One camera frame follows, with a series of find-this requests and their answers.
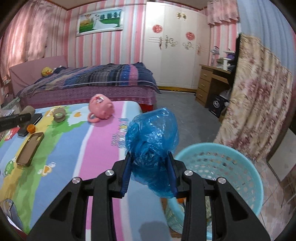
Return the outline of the brown cardboard tube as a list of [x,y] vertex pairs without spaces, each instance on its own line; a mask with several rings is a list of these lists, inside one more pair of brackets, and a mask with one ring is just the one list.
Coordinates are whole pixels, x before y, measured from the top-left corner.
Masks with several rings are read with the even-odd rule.
[[36,110],[32,106],[27,105],[20,113],[20,117],[22,119],[20,120],[20,124],[18,126],[20,128],[25,128],[34,116],[35,112]]

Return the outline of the blue plastic bag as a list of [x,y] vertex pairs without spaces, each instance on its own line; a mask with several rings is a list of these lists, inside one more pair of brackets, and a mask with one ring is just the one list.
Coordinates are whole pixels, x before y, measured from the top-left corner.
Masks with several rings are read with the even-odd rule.
[[178,123],[169,109],[159,108],[133,118],[125,134],[125,148],[133,159],[133,180],[158,197],[173,198],[165,162],[178,143]]

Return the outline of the small orange peel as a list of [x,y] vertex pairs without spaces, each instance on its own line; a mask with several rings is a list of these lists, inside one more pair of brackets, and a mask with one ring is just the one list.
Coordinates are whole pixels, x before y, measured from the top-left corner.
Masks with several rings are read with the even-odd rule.
[[33,124],[29,124],[29,125],[27,126],[27,131],[28,131],[28,133],[30,133],[30,134],[35,133],[35,132],[36,132],[36,126],[33,125]]

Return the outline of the black smartphone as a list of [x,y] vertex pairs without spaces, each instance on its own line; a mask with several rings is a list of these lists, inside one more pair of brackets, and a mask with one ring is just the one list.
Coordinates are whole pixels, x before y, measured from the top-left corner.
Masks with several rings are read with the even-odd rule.
[[29,133],[33,133],[36,129],[36,124],[41,120],[42,117],[43,115],[41,113],[34,114],[32,119],[25,125],[25,127],[18,130],[18,136],[25,137]]

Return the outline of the brown phone case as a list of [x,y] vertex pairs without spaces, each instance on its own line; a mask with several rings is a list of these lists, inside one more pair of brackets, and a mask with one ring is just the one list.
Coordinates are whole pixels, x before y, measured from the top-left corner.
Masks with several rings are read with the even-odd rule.
[[44,133],[34,133],[29,136],[28,140],[21,149],[16,159],[16,164],[20,166],[28,167],[31,165],[33,156],[35,155],[41,141],[44,138]]

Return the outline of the bed with plaid blanket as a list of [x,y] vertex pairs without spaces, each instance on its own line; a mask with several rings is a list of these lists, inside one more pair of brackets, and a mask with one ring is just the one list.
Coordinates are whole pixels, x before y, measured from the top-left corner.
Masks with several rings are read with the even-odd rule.
[[[43,77],[44,67],[53,73]],[[18,64],[9,71],[14,96],[22,107],[86,103],[103,94],[112,101],[135,101],[149,111],[160,92],[152,72],[141,62],[74,68],[66,66],[64,56],[55,56]]]

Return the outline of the cartoon printed table cover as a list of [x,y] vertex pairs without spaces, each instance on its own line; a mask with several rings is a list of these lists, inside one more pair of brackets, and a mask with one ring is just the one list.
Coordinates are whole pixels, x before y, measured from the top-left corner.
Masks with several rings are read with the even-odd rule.
[[[41,141],[30,166],[16,163],[27,137],[14,128],[1,140],[1,208],[10,223],[28,233],[50,203],[74,177],[97,177],[125,157],[129,122],[142,110],[133,101],[114,103],[115,113],[91,124],[88,104],[64,107],[66,119],[57,123],[54,108],[41,108],[37,132]],[[118,240],[171,240],[161,200],[130,181],[125,196],[113,200]]]

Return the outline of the yellow duck plush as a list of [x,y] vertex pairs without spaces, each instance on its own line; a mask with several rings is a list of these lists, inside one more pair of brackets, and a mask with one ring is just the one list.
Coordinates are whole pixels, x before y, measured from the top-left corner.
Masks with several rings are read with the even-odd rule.
[[46,77],[48,75],[51,75],[53,73],[53,69],[49,68],[49,67],[44,67],[41,71],[41,74],[43,77]]

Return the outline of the pink pig mug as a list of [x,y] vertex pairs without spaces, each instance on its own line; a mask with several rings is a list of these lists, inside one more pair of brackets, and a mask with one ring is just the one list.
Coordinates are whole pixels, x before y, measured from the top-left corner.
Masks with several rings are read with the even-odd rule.
[[101,120],[109,119],[114,113],[115,108],[113,102],[103,94],[96,94],[90,99],[88,121],[97,123]]

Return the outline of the floral curtain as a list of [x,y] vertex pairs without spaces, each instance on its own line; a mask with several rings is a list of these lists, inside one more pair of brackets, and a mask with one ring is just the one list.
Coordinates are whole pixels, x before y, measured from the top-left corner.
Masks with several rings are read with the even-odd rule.
[[262,160],[280,134],[292,100],[292,73],[259,38],[241,34],[234,84],[215,143]]

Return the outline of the black box under desk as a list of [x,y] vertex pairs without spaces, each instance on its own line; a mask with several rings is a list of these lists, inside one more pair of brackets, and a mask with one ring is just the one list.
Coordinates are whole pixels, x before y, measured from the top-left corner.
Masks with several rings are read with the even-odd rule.
[[209,106],[209,111],[216,117],[220,117],[222,111],[229,105],[229,100],[226,98],[215,95]]

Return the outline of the framed wedding picture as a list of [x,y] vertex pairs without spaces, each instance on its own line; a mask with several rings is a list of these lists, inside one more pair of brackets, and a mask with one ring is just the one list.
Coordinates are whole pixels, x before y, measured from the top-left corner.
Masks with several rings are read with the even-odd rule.
[[125,8],[89,11],[78,17],[76,36],[122,31]]

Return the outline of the wooden desk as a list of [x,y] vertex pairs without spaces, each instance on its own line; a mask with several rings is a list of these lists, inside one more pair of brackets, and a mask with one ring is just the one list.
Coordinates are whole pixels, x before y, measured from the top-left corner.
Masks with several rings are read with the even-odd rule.
[[208,108],[216,95],[230,88],[228,78],[231,72],[208,65],[200,64],[200,66],[196,101]]

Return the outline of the desk lamp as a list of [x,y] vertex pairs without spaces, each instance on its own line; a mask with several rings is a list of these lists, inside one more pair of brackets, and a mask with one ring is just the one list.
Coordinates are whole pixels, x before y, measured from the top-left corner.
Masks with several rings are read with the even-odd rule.
[[211,66],[214,67],[215,61],[216,61],[216,56],[219,55],[219,48],[217,46],[214,46],[213,49],[210,50],[211,52]]

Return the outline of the white wardrobe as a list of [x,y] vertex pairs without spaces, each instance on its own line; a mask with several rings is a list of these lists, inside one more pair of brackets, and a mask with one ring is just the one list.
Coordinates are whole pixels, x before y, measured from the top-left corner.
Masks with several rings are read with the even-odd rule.
[[196,90],[201,65],[209,59],[207,17],[198,11],[148,1],[144,30],[142,61],[158,87]]

